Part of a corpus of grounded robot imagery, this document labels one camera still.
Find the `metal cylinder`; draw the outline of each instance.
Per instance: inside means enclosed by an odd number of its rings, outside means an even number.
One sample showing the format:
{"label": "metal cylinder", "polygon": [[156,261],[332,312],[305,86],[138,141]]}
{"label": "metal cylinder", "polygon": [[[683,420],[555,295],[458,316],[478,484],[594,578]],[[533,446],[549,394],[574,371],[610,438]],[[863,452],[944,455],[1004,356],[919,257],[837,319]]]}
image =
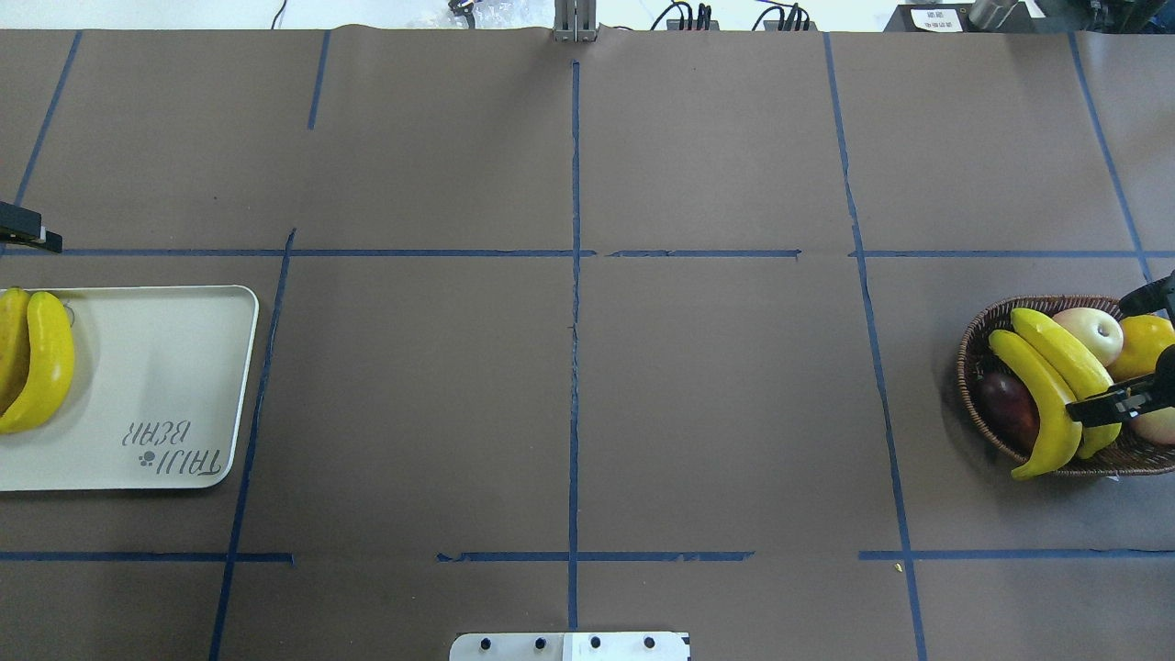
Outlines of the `metal cylinder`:
{"label": "metal cylinder", "polygon": [[975,0],[967,13],[967,20],[982,31],[1000,29],[1015,5],[1016,0]]}

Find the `white floor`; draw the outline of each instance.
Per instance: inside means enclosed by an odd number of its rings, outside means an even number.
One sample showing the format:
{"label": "white floor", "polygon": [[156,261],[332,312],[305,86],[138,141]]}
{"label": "white floor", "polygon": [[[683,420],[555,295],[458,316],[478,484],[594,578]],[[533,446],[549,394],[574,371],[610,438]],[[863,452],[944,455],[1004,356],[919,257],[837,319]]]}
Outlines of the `white floor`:
{"label": "white floor", "polygon": [[[895,0],[807,0],[820,29],[881,32]],[[599,0],[598,19],[606,25],[647,29],[669,5],[660,0]],[[767,7],[754,0],[714,0],[713,18],[723,29],[750,29]],[[106,29],[256,29],[267,28],[281,0],[4,0],[0,28]],[[1033,2],[1029,9],[1040,15]],[[553,0],[479,0],[482,27],[550,27]],[[360,23],[374,27],[459,27],[445,0],[289,0],[277,22],[284,29],[321,29]]]}

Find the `fruit basket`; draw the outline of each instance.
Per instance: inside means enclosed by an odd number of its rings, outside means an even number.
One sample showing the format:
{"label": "fruit basket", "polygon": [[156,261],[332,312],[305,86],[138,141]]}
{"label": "fruit basket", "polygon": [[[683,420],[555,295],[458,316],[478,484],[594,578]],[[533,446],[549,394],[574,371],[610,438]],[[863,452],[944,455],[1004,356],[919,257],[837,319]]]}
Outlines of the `fruit basket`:
{"label": "fruit basket", "polygon": [[[1122,311],[1117,306],[1117,298],[1108,296],[1018,296],[993,303],[979,312],[967,325],[959,345],[956,375],[964,407],[985,439],[1016,464],[1023,464],[1028,457],[1015,445],[1000,439],[983,421],[972,400],[972,392],[975,391],[979,379],[986,372],[1001,371],[1010,375],[1010,371],[992,355],[987,346],[987,337],[992,330],[998,328],[1012,329],[1008,312],[1015,306],[1033,308],[1049,316],[1070,306],[1092,306],[1109,312],[1119,321],[1122,319]],[[1050,474],[1065,477],[1159,475],[1173,471],[1175,471],[1175,446],[1157,446],[1147,443],[1123,425],[1122,433],[1112,446],[1088,460],[1073,458],[1067,465]]]}

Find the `metal bracket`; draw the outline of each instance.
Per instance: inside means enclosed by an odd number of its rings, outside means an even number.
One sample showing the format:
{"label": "metal bracket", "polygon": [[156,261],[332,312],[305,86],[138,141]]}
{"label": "metal bracket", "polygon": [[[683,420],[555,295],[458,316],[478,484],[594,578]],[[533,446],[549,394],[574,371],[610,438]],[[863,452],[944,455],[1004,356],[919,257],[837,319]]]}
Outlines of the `metal bracket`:
{"label": "metal bracket", "polygon": [[555,0],[556,41],[596,41],[596,0]]}
{"label": "metal bracket", "polygon": [[8,202],[0,202],[0,243],[61,251],[61,235],[41,224],[41,214]]}
{"label": "metal bracket", "polygon": [[449,661],[690,661],[690,634],[464,634],[452,641]]}

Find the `orange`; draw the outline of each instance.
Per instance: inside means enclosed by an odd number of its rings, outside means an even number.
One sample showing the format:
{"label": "orange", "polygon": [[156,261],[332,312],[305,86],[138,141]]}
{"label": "orange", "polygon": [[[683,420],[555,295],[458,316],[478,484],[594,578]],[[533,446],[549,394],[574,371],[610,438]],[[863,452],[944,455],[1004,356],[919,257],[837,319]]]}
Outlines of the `orange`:
{"label": "orange", "polygon": [[1122,353],[1107,367],[1114,382],[1154,372],[1159,355],[1175,345],[1175,328],[1170,321],[1153,313],[1127,316],[1122,319]]}

